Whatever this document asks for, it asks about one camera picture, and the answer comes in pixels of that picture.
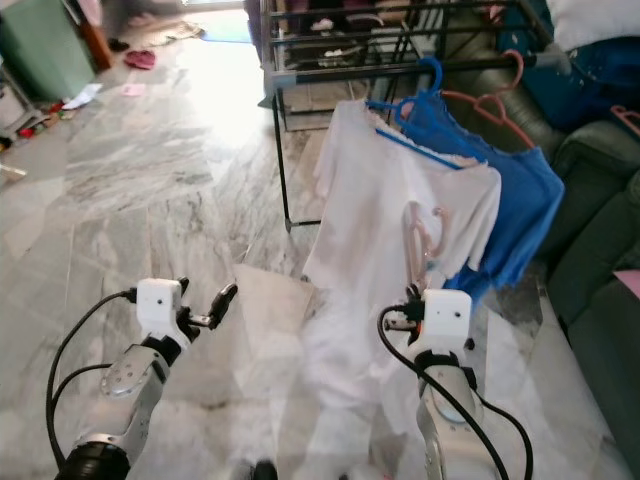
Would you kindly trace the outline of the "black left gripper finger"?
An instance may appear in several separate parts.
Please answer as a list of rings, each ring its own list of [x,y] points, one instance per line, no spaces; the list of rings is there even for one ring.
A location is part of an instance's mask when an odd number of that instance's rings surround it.
[[[216,329],[223,323],[225,315],[232,303],[233,298],[237,296],[238,285],[236,283],[230,283],[221,288],[218,293],[215,294],[214,300],[210,305],[210,328]]]

